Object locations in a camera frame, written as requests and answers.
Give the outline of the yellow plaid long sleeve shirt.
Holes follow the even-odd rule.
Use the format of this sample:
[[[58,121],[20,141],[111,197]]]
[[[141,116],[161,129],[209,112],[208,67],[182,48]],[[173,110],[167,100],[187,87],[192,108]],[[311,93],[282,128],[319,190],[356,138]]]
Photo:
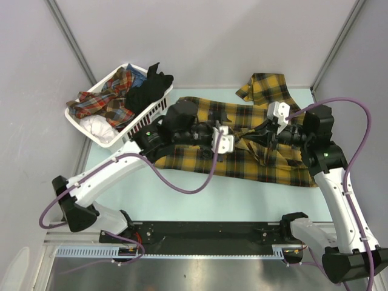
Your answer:
[[[242,138],[244,133],[264,122],[269,104],[273,101],[285,102],[292,113],[300,110],[288,91],[285,76],[255,73],[236,95],[253,104],[238,105],[194,96],[179,98],[180,101],[191,101],[198,106],[198,119],[201,122],[207,120],[210,112],[218,111],[225,112],[229,119],[228,126],[236,134],[235,150],[217,163],[215,174],[288,186],[316,187],[302,162],[298,147],[279,144],[276,149],[270,150]]]

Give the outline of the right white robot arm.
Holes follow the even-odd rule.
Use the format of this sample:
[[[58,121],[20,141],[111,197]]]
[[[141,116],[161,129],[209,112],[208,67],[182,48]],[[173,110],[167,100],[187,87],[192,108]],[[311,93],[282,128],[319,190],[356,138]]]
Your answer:
[[[373,235],[352,190],[350,166],[332,140],[334,117],[326,105],[308,109],[302,125],[289,124],[290,106],[269,105],[266,120],[255,128],[259,142],[268,148],[277,144],[299,147],[304,165],[322,192],[335,228],[329,235],[304,213],[284,215],[279,235],[286,243],[296,240],[315,253],[328,279],[344,283],[367,278],[371,290],[374,276],[387,267],[387,249]]]

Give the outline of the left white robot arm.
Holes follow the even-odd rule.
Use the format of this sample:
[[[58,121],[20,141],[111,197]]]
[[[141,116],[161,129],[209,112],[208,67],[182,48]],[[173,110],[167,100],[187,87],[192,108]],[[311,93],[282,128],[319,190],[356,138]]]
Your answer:
[[[146,165],[153,167],[176,146],[199,146],[217,162],[221,155],[234,151],[228,121],[223,110],[210,112],[206,121],[200,121],[196,104],[178,101],[91,170],[69,179],[56,177],[52,184],[70,231],[95,228],[113,233],[120,242],[130,241],[134,228],[129,215],[98,204],[97,197],[126,175]]]

